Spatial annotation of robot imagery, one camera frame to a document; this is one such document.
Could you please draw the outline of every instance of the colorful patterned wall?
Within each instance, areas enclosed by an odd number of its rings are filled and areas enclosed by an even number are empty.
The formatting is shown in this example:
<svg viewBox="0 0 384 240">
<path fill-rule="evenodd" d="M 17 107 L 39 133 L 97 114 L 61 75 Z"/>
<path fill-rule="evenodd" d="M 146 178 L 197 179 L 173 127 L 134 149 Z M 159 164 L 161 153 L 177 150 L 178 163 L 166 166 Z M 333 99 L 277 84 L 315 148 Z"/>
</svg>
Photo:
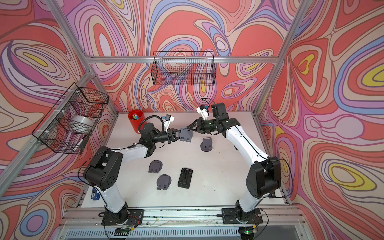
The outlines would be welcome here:
<svg viewBox="0 0 384 240">
<path fill-rule="evenodd" d="M 207 104 L 200 98 L 225 103 L 230 111 L 250 111 L 272 64 L 230 63 L 227 76 L 217 73 L 215 86 L 153 85 L 151 64 L 98 63 L 93 67 L 119 112 L 194 111 Z"/>
<path fill-rule="evenodd" d="M 90 56 L 152 56 L 169 50 L 277 56 L 297 5 L 285 0 L 74 0 L 61 7 Z M 217 64 L 214 87 L 153 86 L 151 64 L 93 67 L 117 111 L 194 111 L 205 103 L 203 97 L 224 102 L 228 110 L 249 111 L 271 64 Z"/>
<path fill-rule="evenodd" d="M 0 1 L 1 172 L 67 87 L 84 74 L 47 10 L 43 0 Z M 101 145 L 112 118 L 106 109 L 81 156 L 39 148 L 0 198 L 1 240 L 50 237 L 82 188 L 78 168 Z"/>
<path fill-rule="evenodd" d="M 315 0 L 258 112 L 316 239 L 384 239 L 384 2 Z"/>
</svg>

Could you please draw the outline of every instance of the black bracket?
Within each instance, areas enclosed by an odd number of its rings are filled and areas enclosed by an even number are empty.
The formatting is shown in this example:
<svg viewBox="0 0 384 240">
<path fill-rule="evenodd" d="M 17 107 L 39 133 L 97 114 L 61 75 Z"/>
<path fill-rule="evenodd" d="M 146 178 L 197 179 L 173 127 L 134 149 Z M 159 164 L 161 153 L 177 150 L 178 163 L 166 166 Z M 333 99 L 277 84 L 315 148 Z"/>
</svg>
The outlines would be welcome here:
<svg viewBox="0 0 384 240">
<path fill-rule="evenodd" d="M 127 211 L 128 219 L 124 223 L 124 225 L 141 225 L 143 221 L 144 209 L 127 209 Z M 104 217 L 101 221 L 101 224 L 104 226 L 121 225 L 121 223 L 117 221 L 117 219 L 108 211 L 108 209 L 105 209 L 104 211 Z"/>
<path fill-rule="evenodd" d="M 181 169 L 179 182 L 177 183 L 177 186 L 189 189 L 189 186 L 191 184 L 191 179 L 192 179 L 192 173 L 193 173 L 192 169 L 183 167 Z"/>
<path fill-rule="evenodd" d="M 256 226 L 263 223 L 263 218 L 260 213 L 260 209 L 255 209 L 253 211 L 250 211 L 249 213 L 246 213 L 245 216 L 243 216 L 242 219 L 239 218 L 237 215 L 237 211 L 235 208 L 223 208 L 221 209 L 221 215 L 219 214 L 218 217 L 223 218 L 224 224 L 246 224 L 251 223 L 255 224 Z"/>
<path fill-rule="evenodd" d="M 203 138 L 203 142 L 200 144 L 200 148 L 203 152 L 211 151 L 213 149 L 212 138 L 210 138 L 210 137 Z"/>
</svg>

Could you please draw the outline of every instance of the white table surface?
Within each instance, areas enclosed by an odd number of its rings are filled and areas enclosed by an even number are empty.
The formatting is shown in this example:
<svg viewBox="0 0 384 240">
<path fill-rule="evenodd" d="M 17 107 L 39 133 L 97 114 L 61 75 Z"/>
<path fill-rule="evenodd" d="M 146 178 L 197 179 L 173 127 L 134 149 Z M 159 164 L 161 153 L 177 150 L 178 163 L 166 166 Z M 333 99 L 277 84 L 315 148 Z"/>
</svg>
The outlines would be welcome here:
<svg viewBox="0 0 384 240">
<path fill-rule="evenodd" d="M 165 113 L 145 113 L 165 116 Z M 175 117 L 170 128 L 180 129 L 191 124 L 200 115 L 197 113 L 172 113 Z M 262 140 L 255 126 L 250 112 L 229 113 L 230 118 L 236 118 L 247 135 L 264 151 Z M 152 118 L 157 129 L 161 123 Z M 203 152 L 200 143 L 204 137 L 212 138 L 213 149 Z M 115 127 L 107 143 L 110 148 L 123 148 L 138 142 L 140 134 L 134 132 L 128 119 L 128 114 L 119 114 Z M 160 160 L 163 167 L 158 174 L 148 173 L 149 164 L 153 160 Z M 177 186 L 180 171 L 183 167 L 193 170 L 189 189 Z M 166 143 L 164 147 L 156 149 L 152 156 L 122 162 L 116 184 L 122 198 L 129 207 L 187 207 L 187 206 L 215 206 L 234 205 L 240 199 L 247 187 L 245 179 L 249 166 L 233 144 L 223 137 L 199 134 L 194 132 L 191 142 Z M 156 181 L 161 174 L 167 174 L 172 182 L 168 190 L 157 190 Z M 104 207 L 103 200 L 91 199 L 92 188 L 89 187 L 81 207 Z M 283 199 L 264 199 L 260 205 L 284 204 Z"/>
</svg>

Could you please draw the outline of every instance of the metal grate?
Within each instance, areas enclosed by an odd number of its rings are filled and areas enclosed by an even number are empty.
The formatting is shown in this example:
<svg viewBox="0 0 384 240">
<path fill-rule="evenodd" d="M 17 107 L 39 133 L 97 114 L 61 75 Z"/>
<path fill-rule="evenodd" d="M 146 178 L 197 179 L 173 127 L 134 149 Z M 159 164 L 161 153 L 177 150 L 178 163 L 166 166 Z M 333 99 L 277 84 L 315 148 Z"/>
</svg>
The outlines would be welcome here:
<svg viewBox="0 0 384 240">
<path fill-rule="evenodd" d="M 130 233 L 116 233 L 114 228 L 106 229 L 110 238 L 171 238 L 171 237 L 238 237 L 238 227 L 138 227 Z M 104 229 L 69 229 L 65 239 L 105 238 Z"/>
<path fill-rule="evenodd" d="M 215 85 L 213 51 L 156 51 L 153 55 L 154 85 Z"/>
<path fill-rule="evenodd" d="M 82 154 L 108 100 L 107 94 L 93 88 L 77 88 L 48 127 L 39 136 L 35 132 L 32 135 L 53 152 Z M 75 116 L 87 117 L 93 124 L 74 121 Z"/>
</svg>

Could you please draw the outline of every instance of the blue object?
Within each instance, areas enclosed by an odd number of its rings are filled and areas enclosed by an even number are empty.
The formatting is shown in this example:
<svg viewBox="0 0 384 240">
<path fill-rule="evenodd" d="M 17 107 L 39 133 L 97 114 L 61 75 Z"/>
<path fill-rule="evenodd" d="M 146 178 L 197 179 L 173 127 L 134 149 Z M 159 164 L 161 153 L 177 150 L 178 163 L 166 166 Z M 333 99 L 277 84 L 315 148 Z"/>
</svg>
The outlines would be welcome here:
<svg viewBox="0 0 384 240">
<path fill-rule="evenodd" d="M 92 189 L 91 199 L 94 200 L 94 201 L 100 199 L 100 193 L 97 192 L 96 188 Z"/>
</svg>

